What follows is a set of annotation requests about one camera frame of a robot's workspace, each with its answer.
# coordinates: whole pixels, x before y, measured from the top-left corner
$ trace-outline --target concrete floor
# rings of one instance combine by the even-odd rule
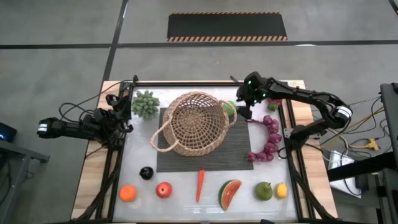
[[[0,0],[0,45],[110,43],[121,3]],[[387,0],[130,0],[119,42],[165,41],[167,15],[177,11],[280,11],[289,40],[398,39],[398,16]],[[51,155],[46,165],[32,164],[35,177],[23,186],[13,223],[70,218],[87,141],[39,139],[37,123],[58,116],[63,102],[95,95],[108,54],[109,49],[0,50],[0,121],[18,129],[16,144]],[[398,45],[118,49],[109,79],[225,80],[257,70],[266,77],[305,80],[309,89],[352,103],[376,96],[382,83],[396,82],[397,58]],[[369,113],[370,103],[358,106],[354,121]],[[347,139],[381,135],[377,128]],[[384,138],[380,145],[383,150],[390,143]],[[374,209],[346,203],[347,198],[335,194],[340,218],[376,223]]]

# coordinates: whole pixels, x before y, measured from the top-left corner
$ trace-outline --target white tabletop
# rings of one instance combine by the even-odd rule
[[[236,87],[150,87],[135,88],[136,91],[153,91],[160,100],[160,107],[168,105],[177,97],[190,91],[204,91],[219,100],[236,100]],[[269,112],[266,102],[252,108],[253,119],[262,120],[270,114],[278,119],[277,111]],[[135,186],[137,198],[133,202],[116,199],[114,208],[115,222],[182,222],[182,221],[245,221],[258,222],[260,219],[294,221],[297,219],[290,174],[287,161],[277,158],[271,162],[255,162],[254,170],[206,171],[201,198],[196,202],[198,172],[161,172],[155,173],[151,180],[143,180],[139,171],[145,166],[156,170],[157,151],[149,144],[150,138],[159,128],[159,115],[151,121],[144,121],[137,116],[132,117],[134,126],[132,133],[126,138],[122,168],[119,178],[119,189],[126,184]],[[267,129],[260,124],[248,124],[252,152],[259,152],[267,141]],[[224,211],[218,203],[220,187],[228,180],[238,179],[242,186],[236,192],[229,209]],[[287,198],[280,200],[272,197],[268,201],[260,201],[254,196],[257,183],[270,182],[273,187],[283,182],[288,187]],[[156,185],[161,182],[172,184],[173,193],[170,198],[161,199],[155,194]]]

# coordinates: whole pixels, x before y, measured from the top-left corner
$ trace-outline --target apple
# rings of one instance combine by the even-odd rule
[[[172,185],[167,182],[162,182],[156,187],[156,195],[160,198],[168,198],[172,194]]]

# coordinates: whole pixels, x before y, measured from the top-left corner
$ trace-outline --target striped mat border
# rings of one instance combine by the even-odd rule
[[[287,36],[222,36],[222,37],[170,37],[168,42],[245,42],[245,41],[285,41]]]
[[[170,15],[280,14],[279,12],[173,12]]]

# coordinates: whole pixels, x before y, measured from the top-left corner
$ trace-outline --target black placemat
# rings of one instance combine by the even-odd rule
[[[163,124],[166,108],[160,109],[159,127]],[[157,147],[165,149],[169,144],[163,132],[159,134]],[[246,160],[250,152],[248,124],[242,116],[238,116],[224,138],[223,143],[213,152],[204,156],[182,156],[174,150],[157,153],[156,172],[187,172],[205,169],[212,170],[252,170],[253,164]]]
[[[176,12],[169,15],[169,42],[287,40],[279,12]]]

